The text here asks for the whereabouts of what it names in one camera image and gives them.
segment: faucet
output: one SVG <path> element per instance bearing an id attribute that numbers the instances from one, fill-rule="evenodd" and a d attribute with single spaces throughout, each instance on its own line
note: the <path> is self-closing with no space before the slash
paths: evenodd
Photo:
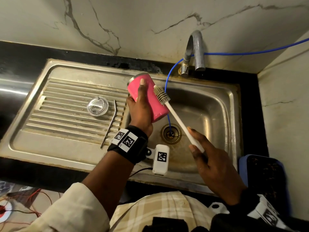
<path id="1" fill-rule="evenodd" d="M 195 70 L 205 71 L 203 36 L 199 30 L 195 30 L 189 37 L 186 52 L 180 68 L 180 75 L 182 77 L 188 77 L 188 68 L 192 53 L 194 54 Z"/>

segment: sink drain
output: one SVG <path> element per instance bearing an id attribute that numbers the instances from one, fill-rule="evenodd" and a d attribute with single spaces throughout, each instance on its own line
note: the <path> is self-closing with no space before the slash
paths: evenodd
<path id="1" fill-rule="evenodd" d="M 171 124 L 171 126 L 172 132 L 170 132 L 170 127 L 168 124 L 163 126 L 161 129 L 161 138 L 165 143 L 173 145 L 181 140 L 182 133 L 181 129 L 177 125 Z"/>

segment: marble wall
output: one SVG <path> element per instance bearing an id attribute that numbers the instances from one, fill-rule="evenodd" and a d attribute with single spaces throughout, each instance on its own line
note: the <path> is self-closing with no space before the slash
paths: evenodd
<path id="1" fill-rule="evenodd" d="M 299 40 L 309 38 L 309 31 Z M 309 42 L 291 47 L 260 74 L 270 157 L 285 167 L 293 215 L 309 220 Z"/>
<path id="2" fill-rule="evenodd" d="M 309 0 L 0 0 L 0 40 L 164 62 L 201 30 L 208 52 L 295 42 Z M 282 52 L 210 56 L 208 67 L 258 73 Z"/>

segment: pink cup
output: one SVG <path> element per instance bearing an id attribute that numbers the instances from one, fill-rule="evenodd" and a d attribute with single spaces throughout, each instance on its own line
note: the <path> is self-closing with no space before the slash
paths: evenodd
<path id="1" fill-rule="evenodd" d="M 157 96 L 154 94 L 154 85 L 152 78 L 149 74 L 141 73 L 131 78 L 130 83 L 128 85 L 128 91 L 130 95 L 133 97 L 134 101 L 137 101 L 138 96 L 138 87 L 141 79 L 145 80 L 147 86 L 147 98 L 151 111 L 151 122 L 154 123 L 166 116 L 169 113 L 169 109 L 162 105 Z"/>

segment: blue cable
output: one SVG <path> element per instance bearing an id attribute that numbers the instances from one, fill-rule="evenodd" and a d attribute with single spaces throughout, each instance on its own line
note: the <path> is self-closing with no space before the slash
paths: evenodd
<path id="1" fill-rule="evenodd" d="M 232 55 L 252 55 L 252 54 L 263 54 L 263 53 L 269 53 L 269 52 L 273 52 L 273 51 L 277 51 L 277 50 L 281 50 L 281 49 L 286 49 L 288 47 L 291 46 L 295 46 L 295 45 L 299 45 L 301 43 L 304 43 L 306 41 L 309 41 L 309 38 L 306 38 L 304 40 L 295 42 L 293 44 L 289 44 L 286 46 L 281 46 L 278 48 L 274 48 L 274 49 L 268 49 L 268 50 L 262 50 L 262 51 L 253 51 L 253 52 L 244 52 L 244 53 L 224 53 L 224 52 L 217 52 L 217 53 L 204 53 L 204 55 L 226 55 L 226 56 L 232 56 Z M 175 63 L 175 65 L 172 67 L 172 69 L 170 70 L 170 72 L 168 73 L 168 77 L 166 78 L 166 82 L 165 82 L 165 88 L 164 91 L 166 92 L 166 88 L 168 86 L 168 79 L 172 73 L 172 71 L 174 70 L 174 68 L 181 62 L 183 61 L 183 59 L 180 59 L 178 62 Z M 171 126 L 171 121 L 170 121 L 170 117 L 168 115 L 168 123 L 170 125 L 170 132 L 172 132 L 172 126 Z"/>

